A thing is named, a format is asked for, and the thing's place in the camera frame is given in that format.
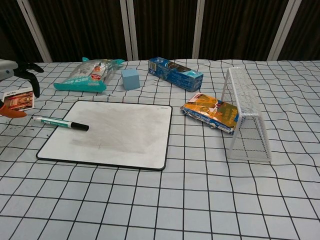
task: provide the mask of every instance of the dry erase marker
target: dry erase marker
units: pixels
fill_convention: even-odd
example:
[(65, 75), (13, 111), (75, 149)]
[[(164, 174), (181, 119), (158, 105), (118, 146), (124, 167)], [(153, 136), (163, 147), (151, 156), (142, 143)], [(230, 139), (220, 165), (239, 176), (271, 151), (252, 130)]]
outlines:
[(70, 129), (78, 129), (83, 131), (88, 131), (89, 129), (88, 125), (84, 125), (84, 124), (73, 122), (73, 121), (65, 121), (65, 120), (59, 120), (55, 118), (42, 117), (42, 116), (33, 116), (31, 118), (44, 124), (52, 124), (52, 125), (57, 125), (65, 128), (70, 128)]

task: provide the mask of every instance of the foam block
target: foam block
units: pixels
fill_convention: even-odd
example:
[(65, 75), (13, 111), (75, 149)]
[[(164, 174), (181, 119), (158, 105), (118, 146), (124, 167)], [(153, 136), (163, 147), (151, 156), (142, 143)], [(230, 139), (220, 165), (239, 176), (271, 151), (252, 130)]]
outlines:
[(140, 88), (139, 74), (136, 69), (125, 69), (121, 71), (125, 90)]

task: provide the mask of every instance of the wire mesh basket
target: wire mesh basket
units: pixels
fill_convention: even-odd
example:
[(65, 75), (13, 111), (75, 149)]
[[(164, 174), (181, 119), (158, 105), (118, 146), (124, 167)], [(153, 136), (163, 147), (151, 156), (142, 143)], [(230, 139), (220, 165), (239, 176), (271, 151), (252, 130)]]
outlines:
[(227, 158), (250, 161), (271, 161), (269, 139), (257, 97), (244, 69), (229, 68), (221, 100), (237, 107), (238, 121), (234, 134), (226, 141)]

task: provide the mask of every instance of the dark curtain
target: dark curtain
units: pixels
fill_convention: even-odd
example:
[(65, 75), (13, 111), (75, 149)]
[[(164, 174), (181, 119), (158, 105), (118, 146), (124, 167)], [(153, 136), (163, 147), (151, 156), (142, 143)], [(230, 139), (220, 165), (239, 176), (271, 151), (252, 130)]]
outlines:
[(127, 59), (120, 1), (29, 2), (54, 62)]
[(320, 1), (301, 2), (278, 60), (320, 60)]
[(138, 56), (192, 57), (197, 0), (134, 0)]
[(16, 0), (0, 3), (0, 59), (43, 61)]
[(288, 0), (205, 1), (199, 58), (267, 60)]

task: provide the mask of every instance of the snack bag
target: snack bag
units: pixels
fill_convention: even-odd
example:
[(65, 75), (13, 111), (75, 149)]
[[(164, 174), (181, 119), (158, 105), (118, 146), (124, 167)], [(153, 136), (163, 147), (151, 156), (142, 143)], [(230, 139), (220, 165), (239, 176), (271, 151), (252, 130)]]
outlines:
[(106, 84), (111, 80), (111, 74), (118, 69), (122, 59), (88, 60), (77, 66), (70, 76), (62, 83), (54, 83), (57, 90), (101, 93), (106, 90)]
[(184, 114), (233, 134), (238, 121), (238, 109), (227, 102), (197, 93), (181, 107)]

